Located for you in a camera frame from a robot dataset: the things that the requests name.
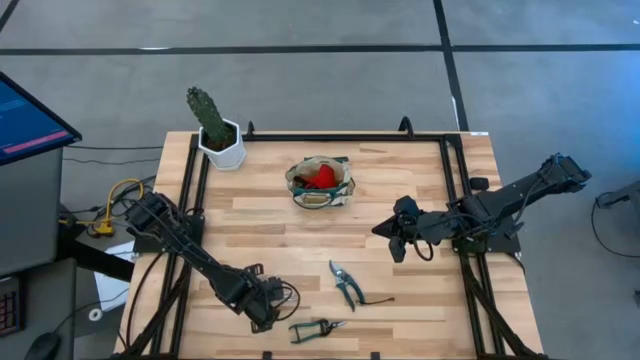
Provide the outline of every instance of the wooden table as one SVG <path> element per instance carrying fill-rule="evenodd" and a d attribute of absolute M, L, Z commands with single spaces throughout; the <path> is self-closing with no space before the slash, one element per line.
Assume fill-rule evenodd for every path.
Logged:
<path fill-rule="evenodd" d="M 155 190 L 178 202 L 192 133 L 167 135 Z M 486 135 L 462 134 L 469 176 L 489 178 L 501 186 L 491 142 Z M 194 272 L 180 350 L 181 358 L 475 358 L 458 256 L 450 242 L 435 248 L 432 262 L 408 249 L 404 263 L 394 264 L 388 241 L 371 228 L 392 215 L 395 200 L 410 195 L 426 210 L 444 210 L 448 201 L 442 161 L 432 142 L 246 142 L 240 170 L 209 168 L 205 192 L 206 232 L 203 247 L 235 267 L 263 263 L 265 272 L 293 283 L 301 292 L 300 309 L 273 330 L 252 335 L 249 320 L 237 316 L 215 297 L 208 282 Z M 303 157 L 348 156 L 357 187 L 344 208 L 303 210 L 287 191 L 284 173 Z M 457 193 L 462 194 L 455 153 L 450 149 Z M 201 155 L 194 171 L 197 173 Z M 190 203 L 198 176 L 194 174 Z M 153 255 L 138 259 L 131 289 L 136 289 Z M 396 298 L 351 312 L 329 271 L 329 260 L 341 264 L 368 300 Z M 498 309 L 534 351 L 542 351 L 522 270 L 504 254 L 488 254 Z M 155 312 L 166 259 L 144 284 L 133 317 L 135 338 Z M 126 320 L 133 291 L 121 324 Z M 482 313 L 487 351 L 492 351 L 488 320 Z M 289 325 L 319 318 L 345 320 L 329 337 L 302 345 L 289 343 Z M 165 325 L 167 351 L 173 313 Z M 118 343 L 116 351 L 121 349 Z"/>

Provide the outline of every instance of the pruning shears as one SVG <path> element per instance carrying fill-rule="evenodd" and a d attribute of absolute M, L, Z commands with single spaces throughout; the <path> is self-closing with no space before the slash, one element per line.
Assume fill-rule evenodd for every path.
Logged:
<path fill-rule="evenodd" d="M 347 303 L 349 303 L 349 306 L 351 307 L 351 311 L 356 311 L 356 305 L 353 303 L 353 300 L 351 300 L 349 292 L 347 292 L 347 286 L 349 285 L 351 285 L 351 287 L 356 291 L 356 295 L 358 295 L 358 302 L 360 304 L 366 304 L 362 290 L 360 290 L 360 287 L 356 284 L 356 281 L 353 280 L 351 275 L 347 274 L 340 265 L 332 262 L 331 260 L 329 260 L 329 268 L 331 269 L 333 276 L 336 278 L 336 287 L 342 291 L 345 299 L 347 299 Z"/>
<path fill-rule="evenodd" d="M 315 339 L 318 337 L 324 337 L 327 336 L 331 333 L 331 330 L 339 327 L 339 326 L 343 326 L 345 325 L 347 322 L 346 321 L 338 321 L 338 322 L 329 322 L 329 320 L 327 319 L 320 319 L 318 321 L 313 321 L 313 322 L 309 322 L 309 323 L 300 323 L 300 324 L 294 324 L 289 326 L 289 330 L 294 329 L 296 331 L 296 339 L 295 340 L 291 340 L 292 344 L 302 344 L 305 341 L 309 341 L 311 339 Z M 311 334 L 305 337 L 300 337 L 300 330 L 299 328 L 312 328 L 315 326 L 319 326 L 320 327 L 320 332 L 319 333 L 315 333 L 315 334 Z"/>

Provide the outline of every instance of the gray floor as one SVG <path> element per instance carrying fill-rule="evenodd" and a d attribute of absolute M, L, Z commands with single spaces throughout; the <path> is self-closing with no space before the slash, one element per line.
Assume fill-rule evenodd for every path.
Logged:
<path fill-rule="evenodd" d="M 1 0 L 6 6 L 8 0 Z M 455 44 L 640 42 L 633 0 L 445 0 Z M 431 1 L 21 0 L 3 48 L 163 47 L 330 43 L 438 43 Z M 587 188 L 531 206 L 521 233 L 527 282 L 546 352 L 568 359 L 635 359 L 640 351 L 640 260 L 606 253 L 593 238 L 593 198 L 640 179 L 640 53 L 456 54 L 471 130 L 489 131 L 505 182 L 550 153 L 593 173 Z M 207 89 L 223 114 L 258 129 L 454 130 L 441 54 L 2 57 L 0 70 L 59 113 L 86 145 L 156 145 L 194 130 L 186 88 Z M 107 161 L 157 151 L 66 150 Z M 104 202 L 125 177 L 155 164 L 64 166 L 63 202 Z M 602 238 L 640 253 L 627 204 L 597 214 Z M 85 239 L 104 248 L 126 241 Z M 95 298 L 80 272 L 78 304 Z M 76 357 L 110 353 L 120 312 L 80 321 Z"/>

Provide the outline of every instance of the white hexagonal pot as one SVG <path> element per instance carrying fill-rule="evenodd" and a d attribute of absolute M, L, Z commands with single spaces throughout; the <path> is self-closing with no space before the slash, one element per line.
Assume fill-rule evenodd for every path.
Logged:
<path fill-rule="evenodd" d="M 222 120 L 236 129 L 236 143 L 222 151 L 213 151 L 203 145 L 202 139 L 204 135 L 204 129 L 200 127 L 198 147 L 200 147 L 200 150 L 202 150 L 202 152 L 207 154 L 209 160 L 211 161 L 213 166 L 216 167 L 216 169 L 220 171 L 237 170 L 240 165 L 242 165 L 244 158 L 247 156 L 247 151 L 244 149 L 244 145 L 242 144 L 242 133 L 240 132 L 240 126 L 238 126 L 238 124 L 234 123 L 233 121 L 229 121 L 227 119 Z"/>

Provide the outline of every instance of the monitor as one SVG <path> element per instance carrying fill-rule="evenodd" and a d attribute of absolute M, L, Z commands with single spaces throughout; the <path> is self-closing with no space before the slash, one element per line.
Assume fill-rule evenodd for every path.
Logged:
<path fill-rule="evenodd" d="M 0 72 L 0 165 L 80 139 L 79 132 Z"/>

